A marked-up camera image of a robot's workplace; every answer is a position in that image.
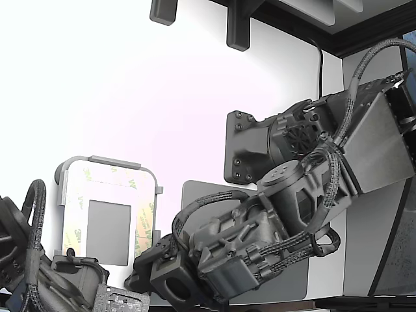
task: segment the white wall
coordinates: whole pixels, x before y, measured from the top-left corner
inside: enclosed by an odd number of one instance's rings
[[[343,59],[344,86],[347,89],[361,59],[369,49],[357,52]],[[399,47],[389,47],[378,53],[364,71],[360,84],[383,79],[403,70]]]
[[[227,113],[262,120],[317,98],[315,47],[252,20],[241,53],[226,46],[225,7],[179,0],[167,27],[150,21],[150,4],[0,2],[0,193],[20,206],[33,179],[46,182],[49,256],[62,239],[62,161],[100,155],[152,170],[164,235],[186,180],[224,183]],[[323,89],[343,89],[341,60],[326,53]]]

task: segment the screw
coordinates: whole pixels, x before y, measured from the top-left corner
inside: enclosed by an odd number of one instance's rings
[[[319,137],[320,137],[322,140],[326,140],[326,139],[327,139],[327,137],[328,137],[328,133],[327,133],[326,131],[323,131],[323,132],[321,132],[321,134],[319,135]]]
[[[236,219],[236,217],[240,216],[240,214],[241,214],[240,209],[234,209],[234,210],[231,212],[231,217],[232,217],[233,219]]]
[[[312,122],[317,122],[319,120],[319,115],[318,114],[313,114],[312,117],[309,119]]]

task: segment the shelf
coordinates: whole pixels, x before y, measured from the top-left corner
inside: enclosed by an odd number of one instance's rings
[[[345,30],[330,34],[314,23],[301,18],[279,5],[285,3],[299,11],[308,11],[296,0],[210,0],[228,8],[227,45],[239,51],[250,48],[250,18],[262,21],[305,42],[312,40],[325,51],[339,58],[362,51],[381,40],[394,38],[416,29],[416,1],[387,10]],[[315,20],[330,25],[330,1],[323,1],[319,12],[308,12]],[[337,0],[354,12],[362,12],[362,0]],[[171,25],[176,19],[177,0],[152,0],[152,21]]]

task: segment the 3m logo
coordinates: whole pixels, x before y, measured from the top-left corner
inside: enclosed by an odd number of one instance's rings
[[[79,202],[79,207],[80,207],[80,208],[81,208],[81,210],[82,210],[82,208],[83,208],[83,203],[84,203],[84,196],[78,197],[78,202]]]
[[[76,229],[74,232],[75,232],[75,236],[77,237],[78,243],[81,243],[81,230]]]
[[[137,189],[135,180],[130,180],[129,184],[130,184],[130,187],[133,187],[135,190]]]
[[[92,177],[91,177],[91,172],[89,168],[84,168],[84,175],[86,177],[87,181],[91,181]]]

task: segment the braided cable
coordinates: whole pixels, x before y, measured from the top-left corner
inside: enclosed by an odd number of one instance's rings
[[[367,68],[367,66],[369,65],[369,62],[382,50],[388,48],[388,47],[395,47],[395,46],[399,46],[399,47],[405,47],[407,49],[409,49],[410,51],[416,53],[416,45],[403,40],[403,39],[397,39],[397,38],[393,38],[393,39],[387,39],[384,40],[382,42],[380,42],[379,44],[376,44],[374,47],[372,47],[367,54],[363,57],[363,59],[361,60],[361,62],[358,64],[358,67],[356,68],[351,82],[350,82],[350,86],[348,87],[348,96],[347,96],[347,100],[346,100],[346,109],[345,109],[345,115],[344,115],[344,119],[341,122],[335,136],[334,136],[334,143],[336,145],[340,145],[346,135],[346,131],[348,130],[348,127],[351,123],[351,119],[352,119],[352,111],[354,109],[354,103],[356,101],[357,98],[357,92],[358,92],[358,85],[359,85],[359,81],[361,80],[361,78],[363,77],[364,71]]]

